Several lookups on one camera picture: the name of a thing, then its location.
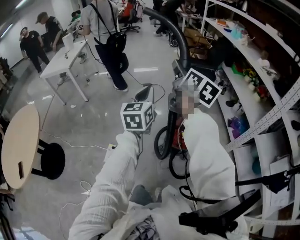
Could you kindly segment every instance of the round wooden table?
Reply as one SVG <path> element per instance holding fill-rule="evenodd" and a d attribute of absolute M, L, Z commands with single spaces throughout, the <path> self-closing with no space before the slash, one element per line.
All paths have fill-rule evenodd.
<path fill-rule="evenodd" d="M 12 118 L 3 139 L 1 164 L 9 186 L 21 188 L 30 173 L 58 178 L 65 167 L 65 153 L 57 143 L 47 144 L 39 139 L 38 111 L 33 105 L 20 109 Z M 36 153 L 41 156 L 41 168 L 32 168 Z"/>

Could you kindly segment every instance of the white wall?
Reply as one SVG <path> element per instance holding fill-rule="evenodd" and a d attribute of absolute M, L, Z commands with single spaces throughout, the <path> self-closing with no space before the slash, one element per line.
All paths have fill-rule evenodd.
<path fill-rule="evenodd" d="M 70 21 L 72 20 L 73 6 L 71 0 L 51 0 L 54 9 L 54 15 L 60 22 L 64 30 L 67 29 Z"/>
<path fill-rule="evenodd" d="M 0 39 L 0 56 L 7 58 L 10 67 L 20 61 L 23 56 L 20 50 L 20 31 L 23 27 L 35 30 L 40 35 L 46 33 L 44 25 L 35 24 L 38 14 L 47 12 L 54 15 L 52 4 L 49 0 L 38 0 L 16 15 L 12 28 Z"/>

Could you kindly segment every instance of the white t-shirt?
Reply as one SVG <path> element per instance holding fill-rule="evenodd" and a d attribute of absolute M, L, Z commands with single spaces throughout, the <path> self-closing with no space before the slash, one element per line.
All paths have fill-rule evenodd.
<path fill-rule="evenodd" d="M 115 21 L 117 24 L 117 18 L 119 15 L 119 10 L 118 7 L 115 3 L 111 2 L 112 4 L 112 10 L 114 13 Z M 113 24 L 113 16 L 111 12 L 111 8 L 109 6 L 108 0 L 97 0 L 97 5 L 98 5 L 98 11 L 109 29 L 111 33 L 115 32 L 115 27 Z M 80 18 L 80 25 L 89 25 L 90 26 L 90 31 L 92 32 L 93 36 L 96 39 L 99 39 L 98 36 L 98 15 L 96 11 L 93 9 L 91 5 L 86 6 L 84 9 L 81 10 L 81 18 Z M 105 44 L 109 34 L 106 29 L 106 27 L 103 25 L 102 21 L 99 19 L 99 32 L 100 32 L 100 41 L 101 43 Z"/>

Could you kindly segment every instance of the black t-shirt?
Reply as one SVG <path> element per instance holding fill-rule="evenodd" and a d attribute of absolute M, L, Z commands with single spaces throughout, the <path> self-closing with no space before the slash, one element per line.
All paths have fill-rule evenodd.
<path fill-rule="evenodd" d="M 27 53 L 28 57 L 34 55 L 41 48 L 38 36 L 38 32 L 30 31 L 28 37 L 23 37 L 21 40 L 20 48 Z"/>
<path fill-rule="evenodd" d="M 59 31 L 63 31 L 60 22 L 55 17 L 49 17 L 46 21 L 46 31 L 49 34 L 50 42 L 53 43 Z"/>
<path fill-rule="evenodd" d="M 168 0 L 165 4 L 165 9 L 167 12 L 175 12 L 182 4 L 185 3 L 185 0 Z"/>

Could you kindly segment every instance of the black backpack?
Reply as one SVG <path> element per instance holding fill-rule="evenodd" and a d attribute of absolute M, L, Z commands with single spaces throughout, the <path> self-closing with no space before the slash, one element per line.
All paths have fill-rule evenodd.
<path fill-rule="evenodd" d="M 106 46 L 108 47 L 108 49 L 112 52 L 112 53 L 122 53 L 125 49 L 125 45 L 126 45 L 126 39 L 127 36 L 126 34 L 122 33 L 122 32 L 118 32 L 117 30 L 117 24 L 116 24 L 116 20 L 114 18 L 114 13 L 113 13 L 113 7 L 111 2 L 108 0 L 109 6 L 111 8 L 111 12 L 112 12 L 112 19 L 113 19 L 113 24 L 114 27 L 116 29 L 116 32 L 111 34 L 110 31 L 108 30 L 107 26 L 105 25 L 103 18 L 101 17 L 98 9 L 95 7 L 95 5 L 93 5 L 92 3 L 90 4 L 93 9 L 96 11 L 97 15 L 98 15 L 98 35 L 99 35 L 99 40 L 100 40 L 100 30 L 99 30 L 99 19 L 101 20 L 101 22 L 103 23 L 103 25 L 106 27 L 108 33 L 109 33 L 109 38 L 107 39 L 106 42 Z"/>

